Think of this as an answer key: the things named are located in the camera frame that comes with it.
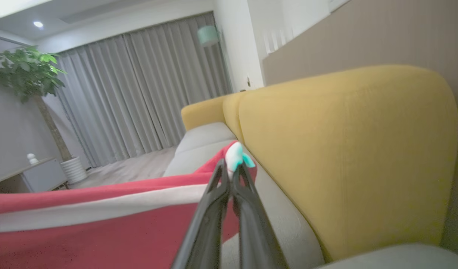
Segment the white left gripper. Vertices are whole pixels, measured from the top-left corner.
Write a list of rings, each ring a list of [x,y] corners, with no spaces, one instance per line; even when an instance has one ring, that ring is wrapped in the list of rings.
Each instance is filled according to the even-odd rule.
[[[256,167],[253,159],[243,151],[243,146],[240,142],[234,142],[232,145],[230,145],[230,147],[227,149],[224,160],[227,166],[227,174],[229,179],[233,179],[234,172],[239,165],[246,164],[246,166],[249,168]]]

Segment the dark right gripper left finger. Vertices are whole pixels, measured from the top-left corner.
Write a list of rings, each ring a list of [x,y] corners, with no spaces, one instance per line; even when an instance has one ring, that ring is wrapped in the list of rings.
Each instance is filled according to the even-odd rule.
[[[173,269],[220,267],[222,228],[229,197],[227,166],[220,159],[171,265]]]

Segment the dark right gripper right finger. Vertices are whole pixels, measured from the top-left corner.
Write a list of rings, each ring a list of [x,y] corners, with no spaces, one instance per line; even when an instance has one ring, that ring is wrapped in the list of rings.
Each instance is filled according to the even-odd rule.
[[[246,164],[239,164],[231,181],[234,211],[239,217],[241,269],[288,269],[287,260],[263,207]]]

